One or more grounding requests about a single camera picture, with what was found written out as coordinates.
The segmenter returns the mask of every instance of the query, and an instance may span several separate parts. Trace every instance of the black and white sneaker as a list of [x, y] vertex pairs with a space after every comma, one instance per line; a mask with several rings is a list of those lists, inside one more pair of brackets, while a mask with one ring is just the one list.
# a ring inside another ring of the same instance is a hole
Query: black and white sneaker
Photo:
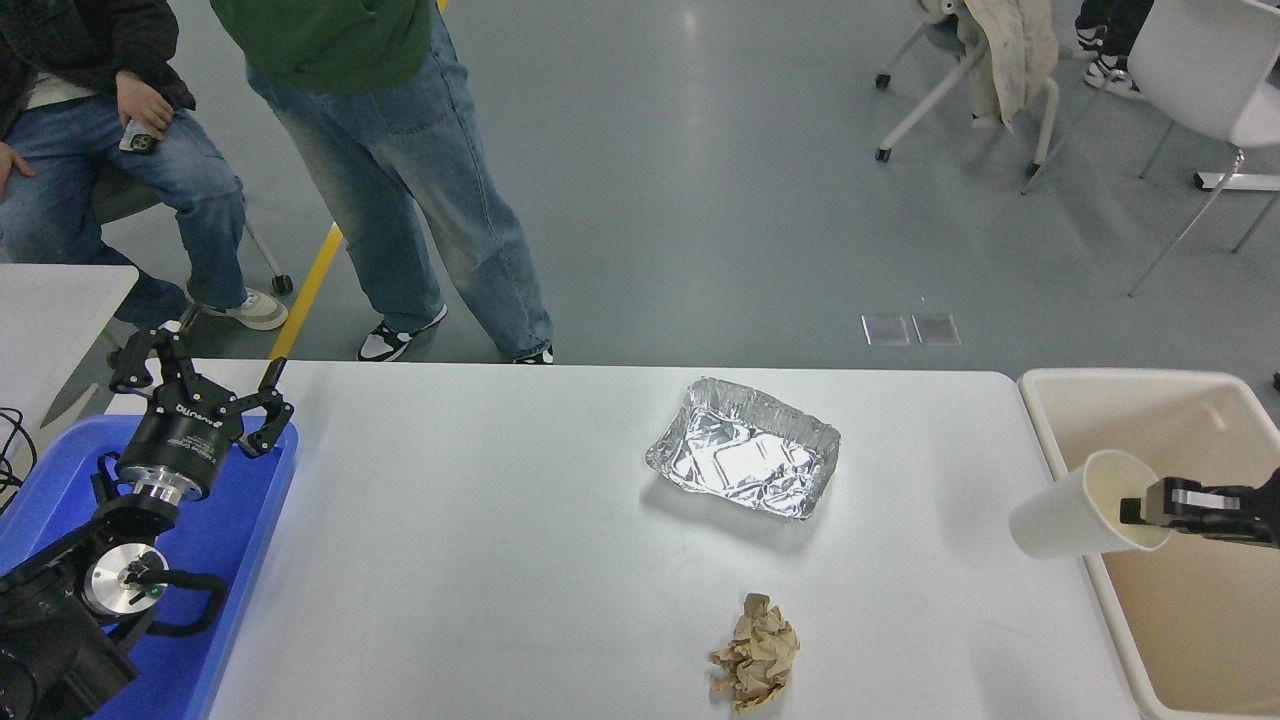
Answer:
[[1102, 36], [1106, 35], [1107, 26], [1076, 27], [1076, 50], [1071, 53], [1074, 60], [1092, 60], [1102, 51]]
[[1105, 85], [1103, 90], [1125, 100], [1146, 100], [1138, 90], [1138, 83], [1129, 77], [1128, 58], [1120, 55], [1098, 55], [1084, 69], [1084, 82], [1093, 87]]
[[374, 332], [369, 333], [369, 337], [365, 338], [365, 345], [360, 346], [360, 354], [356, 357], [361, 363], [390, 363], [404, 354], [408, 343], [415, 337], [440, 324], [440, 320], [444, 319], [444, 314], [448, 311], [448, 305], [440, 307], [440, 311], [425, 328], [411, 333], [398, 333], [388, 328], [385, 323], [378, 323]]
[[547, 350], [539, 352], [538, 355], [530, 355], [527, 357], [517, 357], [512, 360], [516, 365], [554, 365], [556, 356], [552, 354], [552, 346], [547, 346]]

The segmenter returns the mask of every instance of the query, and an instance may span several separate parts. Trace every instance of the person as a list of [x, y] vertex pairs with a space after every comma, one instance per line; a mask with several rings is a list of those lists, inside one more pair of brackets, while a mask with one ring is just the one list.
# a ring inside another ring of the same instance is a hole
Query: person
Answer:
[[1129, 51], [1138, 31], [1147, 22], [1153, 0], [1084, 0], [1075, 17], [1079, 55], [1091, 59], [1084, 82], [1128, 100], [1142, 100], [1142, 90], [1128, 72], [1111, 77], [1116, 69], [1129, 69]]
[[515, 363], [554, 363], [529, 245], [489, 174], [467, 70], [434, 0], [212, 6], [381, 315], [357, 359], [399, 357], [447, 313], [416, 205], [449, 279], [498, 350]]
[[[188, 111], [195, 97], [168, 64], [177, 40], [164, 0], [0, 3], [0, 247], [15, 263], [137, 266], [93, 215], [110, 163], [177, 210], [200, 310], [278, 328], [288, 310], [244, 287], [241, 182]], [[120, 149], [131, 120], [154, 137], [150, 154]], [[156, 327], [188, 306], [140, 268], [115, 316]]]

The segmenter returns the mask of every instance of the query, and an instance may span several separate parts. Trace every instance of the paper cup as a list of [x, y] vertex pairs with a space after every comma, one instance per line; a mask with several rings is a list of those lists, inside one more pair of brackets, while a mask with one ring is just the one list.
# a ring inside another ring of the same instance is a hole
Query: paper cup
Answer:
[[1160, 480], [1146, 462], [1120, 450], [1100, 450], [1070, 475], [1014, 509], [1009, 530], [1027, 555], [1069, 557], [1117, 550], [1152, 551], [1170, 530], [1120, 523], [1120, 498], [1143, 497]]

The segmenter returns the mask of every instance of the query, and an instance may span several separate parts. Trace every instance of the foil container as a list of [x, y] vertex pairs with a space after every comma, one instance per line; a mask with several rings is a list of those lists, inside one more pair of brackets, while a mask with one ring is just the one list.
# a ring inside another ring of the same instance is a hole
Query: foil container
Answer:
[[827, 489], [840, 432], [778, 398], [699, 378], [645, 462], [689, 492], [804, 520]]

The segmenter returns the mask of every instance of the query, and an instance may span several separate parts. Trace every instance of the blue plastic tray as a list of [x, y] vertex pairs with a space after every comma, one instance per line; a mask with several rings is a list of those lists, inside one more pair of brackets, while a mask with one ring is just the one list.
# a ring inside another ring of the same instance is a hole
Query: blue plastic tray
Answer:
[[[250, 430], [261, 421], [244, 419]], [[124, 450], [137, 425], [138, 416], [131, 415], [86, 418], [54, 441], [0, 516], [0, 573], [92, 518], [96, 501], [88, 478], [97, 469], [97, 457]], [[297, 443], [298, 433], [288, 425], [270, 455], [248, 460], [232, 448], [214, 492], [179, 506], [177, 527], [160, 536], [156, 546], [170, 568], [214, 573], [227, 580], [227, 605], [218, 623], [198, 635], [138, 641], [129, 660], [140, 676], [95, 719], [204, 720], [209, 715], [293, 478]], [[160, 601], [159, 619], [189, 623], [200, 615], [205, 598], [204, 593], [170, 589]]]

